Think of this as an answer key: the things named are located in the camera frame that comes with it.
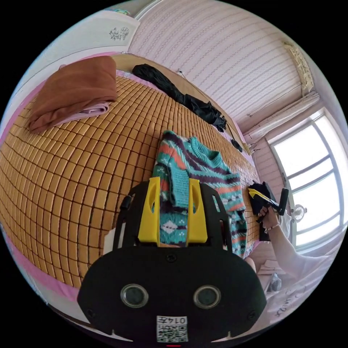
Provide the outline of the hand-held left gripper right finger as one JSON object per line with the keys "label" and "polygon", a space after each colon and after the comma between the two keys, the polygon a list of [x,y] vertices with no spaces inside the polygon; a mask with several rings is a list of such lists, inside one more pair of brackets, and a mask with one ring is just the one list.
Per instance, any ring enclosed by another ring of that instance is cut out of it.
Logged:
{"label": "hand-held left gripper right finger", "polygon": [[208,239],[200,182],[189,179],[187,243],[206,243]]}

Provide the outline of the person's right hand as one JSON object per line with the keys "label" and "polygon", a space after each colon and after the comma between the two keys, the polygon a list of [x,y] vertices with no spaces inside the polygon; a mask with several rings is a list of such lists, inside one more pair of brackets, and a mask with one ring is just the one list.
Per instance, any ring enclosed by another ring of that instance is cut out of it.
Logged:
{"label": "person's right hand", "polygon": [[262,207],[258,213],[258,217],[261,218],[261,222],[266,233],[269,234],[271,232],[280,230],[277,213],[271,206]]}

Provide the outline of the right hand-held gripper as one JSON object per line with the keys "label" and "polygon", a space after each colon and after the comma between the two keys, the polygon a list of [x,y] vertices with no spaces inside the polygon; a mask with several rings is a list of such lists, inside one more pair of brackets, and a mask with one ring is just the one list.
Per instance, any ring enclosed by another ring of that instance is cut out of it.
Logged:
{"label": "right hand-held gripper", "polygon": [[283,216],[283,188],[279,197],[273,195],[269,185],[265,182],[258,184],[257,189],[249,189],[249,195],[261,206],[271,206],[279,216]]}

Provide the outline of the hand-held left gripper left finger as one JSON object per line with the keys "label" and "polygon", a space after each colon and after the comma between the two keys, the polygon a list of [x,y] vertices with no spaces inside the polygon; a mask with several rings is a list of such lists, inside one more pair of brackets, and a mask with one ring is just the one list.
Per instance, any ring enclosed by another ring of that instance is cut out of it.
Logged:
{"label": "hand-held left gripper left finger", "polygon": [[141,243],[160,242],[160,181],[160,177],[152,177],[148,182],[138,232]]}

